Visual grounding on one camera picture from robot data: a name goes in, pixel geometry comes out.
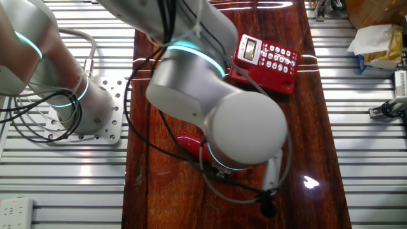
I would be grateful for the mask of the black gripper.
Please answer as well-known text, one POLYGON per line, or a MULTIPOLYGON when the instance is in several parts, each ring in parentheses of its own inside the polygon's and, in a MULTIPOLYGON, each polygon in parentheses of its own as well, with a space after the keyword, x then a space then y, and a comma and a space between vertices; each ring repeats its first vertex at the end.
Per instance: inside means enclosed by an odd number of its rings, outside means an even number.
POLYGON ((231 175, 231 170, 214 164, 213 162, 204 162, 203 167, 218 177, 230 177, 231 175))

